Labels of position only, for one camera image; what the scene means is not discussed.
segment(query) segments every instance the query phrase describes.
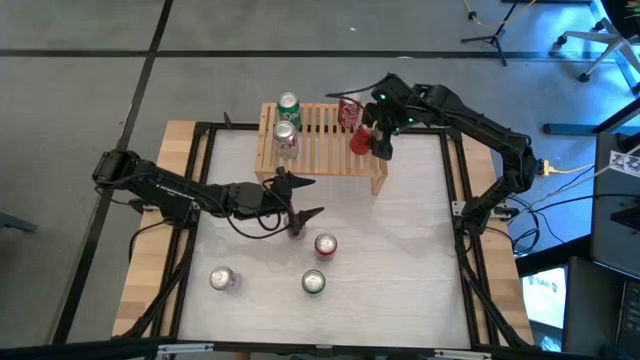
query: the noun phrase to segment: coca-cola can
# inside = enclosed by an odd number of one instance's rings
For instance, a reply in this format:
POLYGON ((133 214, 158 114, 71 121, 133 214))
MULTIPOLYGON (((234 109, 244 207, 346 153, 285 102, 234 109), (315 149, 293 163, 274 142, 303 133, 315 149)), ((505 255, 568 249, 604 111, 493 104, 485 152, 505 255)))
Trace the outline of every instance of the coca-cola can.
MULTIPOLYGON (((355 101, 360 101, 360 95, 349 95, 355 101)), ((343 128, 353 129, 360 123, 360 107, 351 100, 340 99, 338 103, 338 123, 343 128)))

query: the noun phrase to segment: tripod leg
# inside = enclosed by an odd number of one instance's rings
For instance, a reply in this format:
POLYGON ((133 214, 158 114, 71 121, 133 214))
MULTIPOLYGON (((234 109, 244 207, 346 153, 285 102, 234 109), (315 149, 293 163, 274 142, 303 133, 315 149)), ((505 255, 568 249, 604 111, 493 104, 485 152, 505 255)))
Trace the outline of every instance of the tripod leg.
POLYGON ((500 40, 498 38, 495 39, 493 45, 498 49, 498 55, 500 56, 500 60, 502 60, 502 66, 507 66, 507 59, 504 57, 504 53, 502 52, 502 47, 500 46, 500 40))
POLYGON ((493 39, 493 36, 478 36, 475 38, 466 38, 466 39, 460 39, 461 43, 466 43, 466 42, 470 42, 470 41, 481 41, 481 40, 491 40, 493 39))

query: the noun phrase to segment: soda can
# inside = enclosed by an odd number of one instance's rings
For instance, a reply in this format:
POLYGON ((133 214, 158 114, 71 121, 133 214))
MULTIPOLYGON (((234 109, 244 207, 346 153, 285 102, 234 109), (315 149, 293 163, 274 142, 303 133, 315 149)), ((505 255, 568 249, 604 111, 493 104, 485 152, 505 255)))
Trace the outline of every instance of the soda can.
POLYGON ((318 260, 331 260, 338 249, 338 240, 329 233, 320 234, 316 237, 314 247, 318 260))
POLYGON ((302 275, 302 288, 308 294, 315 295, 324 289, 324 275, 319 270, 309 270, 302 275))
POLYGON ((280 95, 278 100, 278 114, 280 121, 289 121, 300 129, 302 119, 300 118, 300 100, 294 93, 286 92, 280 95))
POLYGON ((235 273, 226 266, 218 266, 213 269, 209 277, 209 284, 212 288, 223 291, 233 287, 236 282, 235 273))
MULTIPOLYGON (((355 101, 360 101, 360 95, 349 95, 355 101)), ((354 101, 340 99, 338 103, 338 123, 343 128, 353 129, 360 123, 360 107, 354 101)))
POLYGON ((273 129, 278 156, 285 160, 298 156, 298 130, 289 121, 280 121, 273 129))

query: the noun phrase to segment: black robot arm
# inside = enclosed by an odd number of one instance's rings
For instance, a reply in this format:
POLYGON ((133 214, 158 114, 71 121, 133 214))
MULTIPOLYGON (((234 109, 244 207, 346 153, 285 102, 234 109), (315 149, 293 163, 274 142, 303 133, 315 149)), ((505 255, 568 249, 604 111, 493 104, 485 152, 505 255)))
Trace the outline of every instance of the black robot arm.
POLYGON ((98 187, 132 192, 139 197, 129 202, 136 210, 158 207, 165 220, 182 228, 195 223, 200 209, 215 217, 233 216, 239 220, 286 213, 288 230, 295 236, 307 220, 324 209, 294 213, 293 189, 311 185, 315 180, 285 173, 283 167, 263 184, 202 185, 142 160, 132 151, 111 150, 102 154, 93 180, 98 187))
POLYGON ((417 123, 450 126, 489 146, 502 155, 503 175, 480 197, 468 199, 462 211, 464 229, 470 234, 484 232, 491 210, 512 193, 531 188, 538 161, 528 136, 486 118, 466 107, 458 95, 442 85, 416 84, 410 88, 394 74, 387 75, 373 88, 377 101, 366 105, 363 122, 381 130, 380 139, 371 142, 374 156, 390 160, 391 135, 417 123))

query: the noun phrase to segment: chair leg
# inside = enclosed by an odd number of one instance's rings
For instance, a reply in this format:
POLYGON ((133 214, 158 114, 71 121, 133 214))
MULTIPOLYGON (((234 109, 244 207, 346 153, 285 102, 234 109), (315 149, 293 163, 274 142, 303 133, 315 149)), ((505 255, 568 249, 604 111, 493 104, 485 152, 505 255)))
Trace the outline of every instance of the chair leg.
POLYGON ((618 38, 616 34, 600 34, 600 33, 586 33, 580 31, 565 31, 562 36, 571 36, 578 39, 584 39, 589 41, 595 41, 603 44, 611 44, 618 38))
POLYGON ((591 64, 591 66, 589 66, 589 69, 587 69, 587 71, 585 71, 584 73, 587 74, 587 75, 590 75, 591 72, 596 67, 598 67, 598 65, 600 65, 602 60, 604 60, 607 56, 611 55, 612 52, 617 50, 622 45, 623 45, 622 38, 619 38, 618 41, 614 42, 613 44, 609 44, 609 46, 607 46, 607 49, 602 53, 602 55, 598 58, 598 60, 594 61, 593 64, 591 64))
POLYGON ((607 19, 606 17, 603 17, 602 19, 600 19, 600 23, 602 23, 602 25, 604 25, 605 30, 607 30, 607 32, 609 34, 617 34, 618 33, 618 30, 616 30, 616 28, 613 27, 613 24, 611 24, 609 19, 607 19))
POLYGON ((622 55, 627 58, 627 61, 631 64, 631 66, 633 66, 633 68, 636 69, 638 73, 640 73, 640 61, 638 61, 638 57, 633 52, 633 47, 631 47, 631 45, 629 44, 623 44, 618 50, 620 50, 622 55))

